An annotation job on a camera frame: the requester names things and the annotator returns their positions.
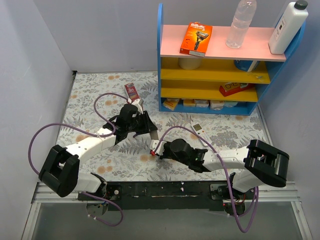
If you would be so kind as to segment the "white remote control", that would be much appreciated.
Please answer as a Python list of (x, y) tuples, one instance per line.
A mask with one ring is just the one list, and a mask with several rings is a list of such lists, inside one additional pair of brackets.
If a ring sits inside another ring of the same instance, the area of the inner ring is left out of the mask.
[(149, 134), (150, 134), (150, 138), (152, 140), (159, 140), (159, 136), (158, 136), (158, 131), (157, 130), (151, 131)]
[(201, 140), (201, 142), (205, 147), (207, 147), (208, 143), (210, 142), (210, 138), (208, 137), (204, 128), (199, 123), (191, 123), (191, 127), (198, 136), (204, 139), (204, 140)]

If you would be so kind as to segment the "orange razor box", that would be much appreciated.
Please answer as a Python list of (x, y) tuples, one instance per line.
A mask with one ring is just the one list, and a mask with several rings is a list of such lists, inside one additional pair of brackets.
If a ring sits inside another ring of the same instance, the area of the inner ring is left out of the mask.
[(213, 27), (200, 22), (190, 22), (183, 41), (180, 46), (180, 53), (196, 57), (206, 55)]

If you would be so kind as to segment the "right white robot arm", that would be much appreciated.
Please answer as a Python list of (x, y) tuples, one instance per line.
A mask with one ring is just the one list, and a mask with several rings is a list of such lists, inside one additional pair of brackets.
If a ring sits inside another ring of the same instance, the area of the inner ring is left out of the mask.
[(262, 184), (276, 188), (287, 185), (289, 155), (257, 139), (251, 140), (248, 146), (219, 153), (193, 148), (182, 138), (172, 142), (152, 140), (149, 148), (160, 159), (175, 160), (197, 173), (240, 169), (241, 172), (229, 177), (230, 184), (226, 186), (232, 199)]

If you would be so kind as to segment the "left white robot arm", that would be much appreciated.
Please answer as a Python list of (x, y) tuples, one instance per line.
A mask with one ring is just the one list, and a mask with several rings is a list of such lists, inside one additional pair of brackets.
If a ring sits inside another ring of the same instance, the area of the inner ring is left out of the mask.
[(126, 139), (129, 133), (154, 137), (157, 131), (147, 111), (125, 104), (119, 115), (112, 117), (96, 133), (65, 147), (53, 146), (38, 178), (62, 198), (77, 191), (88, 192), (95, 200), (101, 200), (107, 195), (107, 181), (96, 173), (80, 172), (80, 167), (103, 150)]

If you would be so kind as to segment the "red toothpaste box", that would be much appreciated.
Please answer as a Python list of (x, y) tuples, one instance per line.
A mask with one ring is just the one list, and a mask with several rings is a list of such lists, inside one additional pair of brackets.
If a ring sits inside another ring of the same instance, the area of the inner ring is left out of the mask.
[(128, 98), (131, 99), (132, 102), (140, 98), (137, 89), (132, 82), (125, 84), (124, 88)]

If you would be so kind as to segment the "floral table mat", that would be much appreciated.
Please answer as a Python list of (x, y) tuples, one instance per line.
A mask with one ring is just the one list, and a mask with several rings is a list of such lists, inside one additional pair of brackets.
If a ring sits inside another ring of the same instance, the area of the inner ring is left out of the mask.
[[(67, 146), (84, 140), (87, 135), (70, 129), (75, 126), (88, 133), (99, 130), (106, 119), (117, 115), (124, 105), (125, 85), (133, 83), (143, 100), (143, 108), (156, 124), (159, 136), (166, 141), (185, 139), (192, 147), (202, 148), (190, 133), (191, 123), (199, 123), (217, 151), (245, 147), (252, 139), (268, 142), (259, 110), (250, 116), (160, 112), (158, 75), (156, 72), (77, 73), (74, 78), (64, 126), (57, 143)], [(107, 181), (196, 181), (224, 180), (222, 170), (196, 173), (174, 160), (159, 159), (149, 150), (150, 136), (132, 134), (85, 162), (82, 173), (96, 173)]]

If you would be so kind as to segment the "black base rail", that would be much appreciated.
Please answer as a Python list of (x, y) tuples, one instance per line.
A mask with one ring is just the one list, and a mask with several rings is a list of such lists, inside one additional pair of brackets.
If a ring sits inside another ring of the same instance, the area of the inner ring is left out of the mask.
[(122, 210), (209, 210), (233, 215), (226, 181), (109, 182), (105, 198)]

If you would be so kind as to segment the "red box on shelf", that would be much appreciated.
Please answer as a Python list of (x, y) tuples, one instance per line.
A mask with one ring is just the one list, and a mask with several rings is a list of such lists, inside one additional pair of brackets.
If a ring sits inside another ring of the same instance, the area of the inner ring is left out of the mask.
[(219, 87), (219, 92), (224, 96), (234, 95), (239, 92), (251, 89), (255, 86), (254, 83), (239, 83), (239, 82), (228, 82), (224, 83)]

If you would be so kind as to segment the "yellow orange box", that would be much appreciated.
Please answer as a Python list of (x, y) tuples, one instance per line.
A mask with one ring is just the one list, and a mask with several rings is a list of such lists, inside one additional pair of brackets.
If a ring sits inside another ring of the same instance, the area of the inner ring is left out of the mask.
[(174, 111), (179, 104), (179, 101), (179, 98), (166, 98), (163, 102), (163, 106), (168, 110)]

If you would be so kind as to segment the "blue white container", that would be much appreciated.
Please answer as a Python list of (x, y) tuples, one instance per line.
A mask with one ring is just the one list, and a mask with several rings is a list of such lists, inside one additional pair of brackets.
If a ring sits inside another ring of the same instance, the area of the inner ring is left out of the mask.
[(258, 60), (234, 60), (235, 67), (244, 72), (252, 72), (259, 65)]

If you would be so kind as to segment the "clear plastic water bottle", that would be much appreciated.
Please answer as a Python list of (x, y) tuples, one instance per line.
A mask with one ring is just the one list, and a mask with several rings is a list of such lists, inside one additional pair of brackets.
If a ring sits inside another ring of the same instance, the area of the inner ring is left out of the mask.
[(256, 0), (241, 0), (236, 8), (225, 44), (232, 49), (242, 46), (257, 9)]

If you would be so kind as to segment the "white cup on shelf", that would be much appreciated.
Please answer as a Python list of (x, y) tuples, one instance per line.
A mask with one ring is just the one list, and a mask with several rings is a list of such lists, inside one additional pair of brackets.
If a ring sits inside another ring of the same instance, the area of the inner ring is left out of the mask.
[(184, 70), (195, 70), (201, 66), (201, 58), (178, 58), (178, 65)]

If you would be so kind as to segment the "blue yellow pink shelf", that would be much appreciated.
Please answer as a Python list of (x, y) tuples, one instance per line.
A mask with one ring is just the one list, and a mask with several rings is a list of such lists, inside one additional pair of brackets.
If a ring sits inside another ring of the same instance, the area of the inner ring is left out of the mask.
[[(274, 32), (272, 27), (251, 27), (241, 48), (226, 46), (229, 32), (226, 26), (214, 26), (207, 53), (199, 68), (182, 69), (178, 58), (183, 58), (180, 45), (187, 31), (186, 25), (164, 24), (164, 7), (158, 6), (157, 14), (157, 75), (158, 109), (166, 111), (166, 98), (235, 101), (234, 107), (224, 107), (220, 115), (248, 116), (262, 101), (290, 61), (304, 36), (302, 25), (283, 54), (270, 53), (268, 41)], [(255, 70), (245, 72), (235, 67), (234, 60), (260, 61)], [(224, 83), (255, 84), (251, 89), (223, 96), (219, 88)]]

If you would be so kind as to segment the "white bottle black cap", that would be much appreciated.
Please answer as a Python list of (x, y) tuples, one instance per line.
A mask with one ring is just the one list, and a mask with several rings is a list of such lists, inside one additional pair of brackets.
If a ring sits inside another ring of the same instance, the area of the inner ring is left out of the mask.
[(281, 55), (285, 52), (309, 15), (307, 6), (306, 0), (297, 0), (288, 4), (268, 41), (272, 54)]

